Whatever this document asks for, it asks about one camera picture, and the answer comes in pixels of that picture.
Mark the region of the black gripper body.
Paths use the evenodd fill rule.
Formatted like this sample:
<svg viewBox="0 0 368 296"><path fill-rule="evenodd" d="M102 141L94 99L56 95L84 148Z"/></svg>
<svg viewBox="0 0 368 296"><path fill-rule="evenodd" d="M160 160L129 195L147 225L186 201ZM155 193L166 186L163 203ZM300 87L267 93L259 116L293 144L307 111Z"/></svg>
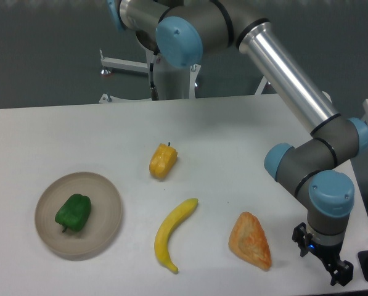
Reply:
<svg viewBox="0 0 368 296"><path fill-rule="evenodd" d="M304 255L312 253L323 265L339 265L341 248L340 236L325 236L309 232L304 237Z"/></svg>

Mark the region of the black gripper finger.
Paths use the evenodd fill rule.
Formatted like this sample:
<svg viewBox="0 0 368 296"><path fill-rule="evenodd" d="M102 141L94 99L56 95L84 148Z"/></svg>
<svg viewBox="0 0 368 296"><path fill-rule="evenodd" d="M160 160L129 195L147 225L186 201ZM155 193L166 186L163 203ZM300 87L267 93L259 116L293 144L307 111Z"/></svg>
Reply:
<svg viewBox="0 0 368 296"><path fill-rule="evenodd" d="M304 257L314 250L313 235L307 232L305 223L300 223L293 229L292 241L297 243L300 249L300 257Z"/></svg>
<svg viewBox="0 0 368 296"><path fill-rule="evenodd" d="M341 261L339 258L328 258L322 259L322 264L330 274L331 286L339 284L344 287L353 279L354 266L349 261Z"/></svg>

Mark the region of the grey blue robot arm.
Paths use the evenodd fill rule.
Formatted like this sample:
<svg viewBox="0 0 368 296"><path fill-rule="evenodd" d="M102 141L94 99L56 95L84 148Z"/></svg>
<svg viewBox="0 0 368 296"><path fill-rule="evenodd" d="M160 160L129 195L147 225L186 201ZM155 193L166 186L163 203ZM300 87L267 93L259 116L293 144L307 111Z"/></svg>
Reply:
<svg viewBox="0 0 368 296"><path fill-rule="evenodd" d="M267 172L307 209L292 239L301 256L320 259L331 284L347 285L353 265L340 258L353 209L353 182L336 167L368 147L368 126L343 118L302 72L272 32L270 21L245 1L108 1L118 30L133 30L148 50L154 101L187 99L189 69L209 52L235 46L255 63L310 133L300 147L274 146Z"/></svg>

